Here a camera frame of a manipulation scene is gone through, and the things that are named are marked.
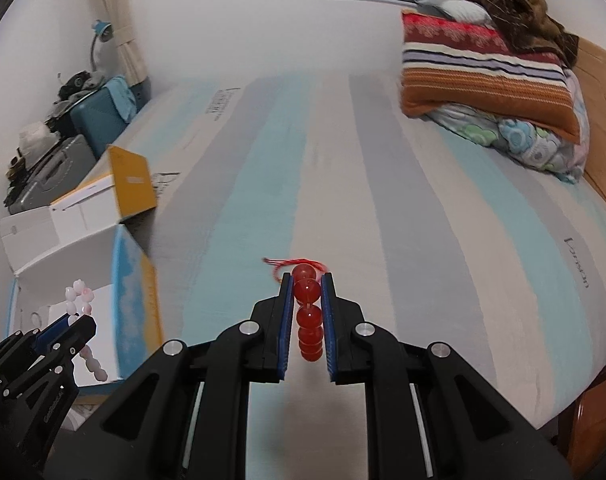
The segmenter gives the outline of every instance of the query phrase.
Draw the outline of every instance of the blue suitcase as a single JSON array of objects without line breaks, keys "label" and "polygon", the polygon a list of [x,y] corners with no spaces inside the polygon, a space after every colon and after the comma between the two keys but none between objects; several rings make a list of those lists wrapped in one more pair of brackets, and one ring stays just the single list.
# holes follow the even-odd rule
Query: blue suitcase
[{"label": "blue suitcase", "polygon": [[80,99],[68,113],[76,133],[85,137],[97,160],[128,125],[105,87]]}]

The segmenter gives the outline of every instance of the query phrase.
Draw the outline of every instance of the blue gripper pad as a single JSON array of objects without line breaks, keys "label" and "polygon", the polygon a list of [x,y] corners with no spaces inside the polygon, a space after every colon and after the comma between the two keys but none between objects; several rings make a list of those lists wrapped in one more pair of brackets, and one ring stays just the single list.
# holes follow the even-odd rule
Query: blue gripper pad
[{"label": "blue gripper pad", "polygon": [[48,346],[61,337],[65,330],[67,330],[69,327],[67,323],[68,317],[67,314],[64,314],[36,336],[34,351],[38,355],[45,355],[48,352]]},{"label": "blue gripper pad", "polygon": [[292,332],[292,317],[294,313],[294,280],[289,274],[285,274],[283,280],[288,280],[288,290],[285,295],[285,305],[283,306],[283,316],[281,316],[281,328],[279,330],[279,355],[277,367],[281,380],[285,379],[285,371],[288,369],[289,338]]},{"label": "blue gripper pad", "polygon": [[321,309],[323,311],[323,332],[325,337],[325,357],[327,358],[327,371],[330,380],[336,381],[336,333],[334,331],[334,317],[332,304],[327,291],[327,278],[321,277]]}]

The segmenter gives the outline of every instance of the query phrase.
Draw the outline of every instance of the screw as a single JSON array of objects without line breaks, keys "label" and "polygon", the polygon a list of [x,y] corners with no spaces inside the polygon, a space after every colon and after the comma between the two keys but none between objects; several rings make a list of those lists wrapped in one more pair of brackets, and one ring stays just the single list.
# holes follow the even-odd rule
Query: screw
[{"label": "screw", "polygon": [[359,323],[356,327],[354,327],[354,331],[358,335],[368,336],[374,334],[374,325],[371,323]]},{"label": "screw", "polygon": [[260,325],[256,321],[243,321],[239,326],[238,330],[241,334],[252,335],[256,334],[260,329]]},{"label": "screw", "polygon": [[432,351],[432,354],[436,355],[437,357],[447,357],[449,355],[449,346],[447,346],[445,343],[435,343],[432,345],[430,351]]},{"label": "screw", "polygon": [[173,339],[163,345],[163,352],[166,355],[178,355],[183,351],[183,343]]}]

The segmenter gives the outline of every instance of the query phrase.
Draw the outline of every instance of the curtain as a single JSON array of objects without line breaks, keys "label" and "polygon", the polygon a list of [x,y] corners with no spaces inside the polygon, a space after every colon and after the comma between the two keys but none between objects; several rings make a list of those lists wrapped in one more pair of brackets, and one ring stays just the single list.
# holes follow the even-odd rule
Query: curtain
[{"label": "curtain", "polygon": [[118,62],[130,86],[147,78],[147,68],[141,56],[132,28],[129,0],[97,0],[101,2],[114,29]]}]

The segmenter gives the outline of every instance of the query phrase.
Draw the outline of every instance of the mattress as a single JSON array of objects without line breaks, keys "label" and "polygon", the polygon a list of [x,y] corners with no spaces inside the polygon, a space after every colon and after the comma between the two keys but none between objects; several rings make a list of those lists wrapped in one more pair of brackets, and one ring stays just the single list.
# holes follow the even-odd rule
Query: mattress
[{"label": "mattress", "polygon": [[[448,342],[541,426],[606,364],[606,204],[403,116],[396,81],[189,80],[144,108],[116,143],[157,186],[133,228],[165,338],[246,319],[277,293],[263,257],[318,260],[367,320]],[[292,345],[285,382],[251,387],[247,477],[366,478],[363,388]]]}]

